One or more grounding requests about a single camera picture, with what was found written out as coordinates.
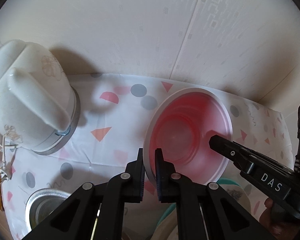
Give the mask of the right hand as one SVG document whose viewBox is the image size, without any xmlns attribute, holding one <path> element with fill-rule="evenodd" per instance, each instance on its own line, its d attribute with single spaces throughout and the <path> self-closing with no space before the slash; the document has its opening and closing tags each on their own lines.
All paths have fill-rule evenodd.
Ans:
<svg viewBox="0 0 300 240">
<path fill-rule="evenodd" d="M 271 198 L 267 198 L 264 205 L 266 209 L 259 221 L 276 239 L 300 239 L 300 220 L 294 216 L 289 218 L 284 213 L 274 213 Z"/>
</svg>

